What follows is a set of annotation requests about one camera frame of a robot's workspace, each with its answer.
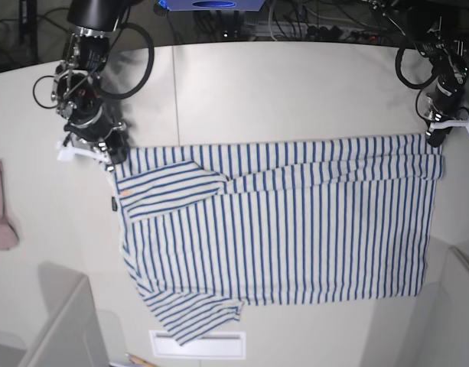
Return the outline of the blue white striped T-shirt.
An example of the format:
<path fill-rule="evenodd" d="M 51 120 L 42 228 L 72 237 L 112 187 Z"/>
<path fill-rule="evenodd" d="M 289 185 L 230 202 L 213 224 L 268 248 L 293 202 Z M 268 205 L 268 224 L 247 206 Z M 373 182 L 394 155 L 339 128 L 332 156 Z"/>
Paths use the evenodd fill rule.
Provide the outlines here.
<path fill-rule="evenodd" d="M 444 165 L 412 134 L 133 148 L 109 179 L 129 276 L 185 345 L 245 306 L 419 294 Z"/>

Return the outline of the blue box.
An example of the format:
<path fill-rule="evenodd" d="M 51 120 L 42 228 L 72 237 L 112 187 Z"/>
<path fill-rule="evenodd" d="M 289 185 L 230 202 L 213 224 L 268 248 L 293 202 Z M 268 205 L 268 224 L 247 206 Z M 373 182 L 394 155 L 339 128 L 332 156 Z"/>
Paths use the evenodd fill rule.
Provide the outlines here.
<path fill-rule="evenodd" d="M 170 11 L 258 11 L 265 0 L 164 0 L 158 3 Z"/>

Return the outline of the grey bin right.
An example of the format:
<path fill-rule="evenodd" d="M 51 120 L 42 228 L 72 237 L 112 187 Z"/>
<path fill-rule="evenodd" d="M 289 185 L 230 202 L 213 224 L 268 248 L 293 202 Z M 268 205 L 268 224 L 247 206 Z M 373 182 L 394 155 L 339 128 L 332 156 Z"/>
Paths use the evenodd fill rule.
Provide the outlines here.
<path fill-rule="evenodd" d="M 376 305 L 361 366 L 469 366 L 469 256 L 450 247 L 419 296 Z"/>

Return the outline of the white rectangular tray slot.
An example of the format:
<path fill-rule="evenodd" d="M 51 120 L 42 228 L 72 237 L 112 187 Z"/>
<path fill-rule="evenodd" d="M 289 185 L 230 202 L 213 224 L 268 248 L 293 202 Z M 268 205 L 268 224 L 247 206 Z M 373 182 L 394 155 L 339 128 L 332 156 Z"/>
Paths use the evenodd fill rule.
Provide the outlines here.
<path fill-rule="evenodd" d="M 153 356 L 166 359 L 244 360 L 246 334 L 244 332 L 215 332 L 180 346 L 168 333 L 150 330 Z"/>

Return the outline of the grey bin left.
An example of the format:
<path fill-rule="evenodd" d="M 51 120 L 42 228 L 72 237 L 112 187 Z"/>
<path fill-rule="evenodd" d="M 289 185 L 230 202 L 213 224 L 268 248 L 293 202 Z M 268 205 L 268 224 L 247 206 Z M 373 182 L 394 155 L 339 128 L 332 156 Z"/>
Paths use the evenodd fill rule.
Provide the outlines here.
<path fill-rule="evenodd" d="M 97 295 L 88 271 L 0 264 L 0 366 L 126 364 L 119 318 Z"/>

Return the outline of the black power strip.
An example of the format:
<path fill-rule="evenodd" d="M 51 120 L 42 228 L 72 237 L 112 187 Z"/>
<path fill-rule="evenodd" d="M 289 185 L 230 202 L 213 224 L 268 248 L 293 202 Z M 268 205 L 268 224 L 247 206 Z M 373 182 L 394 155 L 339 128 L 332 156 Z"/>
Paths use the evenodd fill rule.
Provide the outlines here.
<path fill-rule="evenodd" d="M 305 41 L 320 42 L 376 42 L 379 36 L 368 31 L 358 31 L 351 28 L 340 28 L 336 25 L 315 26 L 309 25 L 304 35 Z"/>

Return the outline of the grey bin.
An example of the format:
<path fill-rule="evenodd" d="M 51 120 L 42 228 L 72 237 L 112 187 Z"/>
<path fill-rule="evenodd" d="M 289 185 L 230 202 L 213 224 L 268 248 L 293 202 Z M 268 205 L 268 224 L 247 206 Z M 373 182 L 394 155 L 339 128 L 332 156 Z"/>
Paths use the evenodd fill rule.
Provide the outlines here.
<path fill-rule="evenodd" d="M 419 296 L 376 305 L 361 366 L 469 366 L 469 256 L 450 247 Z"/>
<path fill-rule="evenodd" d="M 119 318 L 97 295 L 88 271 L 0 264 L 0 366 L 126 364 Z"/>

